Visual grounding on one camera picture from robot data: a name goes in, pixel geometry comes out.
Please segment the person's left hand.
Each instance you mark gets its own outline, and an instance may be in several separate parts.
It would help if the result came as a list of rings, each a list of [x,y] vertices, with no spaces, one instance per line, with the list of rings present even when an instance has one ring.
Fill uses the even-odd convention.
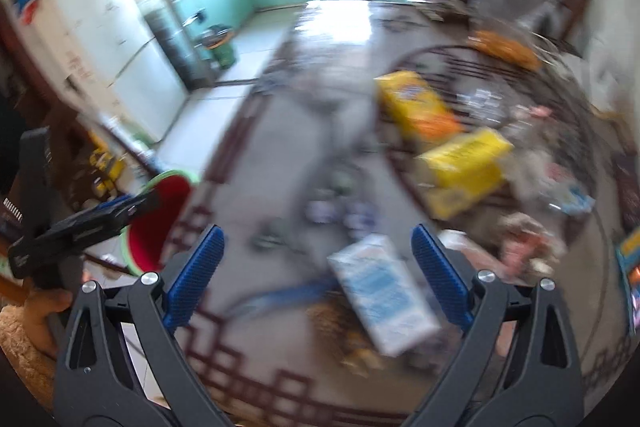
[[[73,302],[73,294],[65,289],[34,291],[25,300],[23,307],[23,327],[34,347],[55,360],[58,345],[51,332],[48,317],[67,310]]]

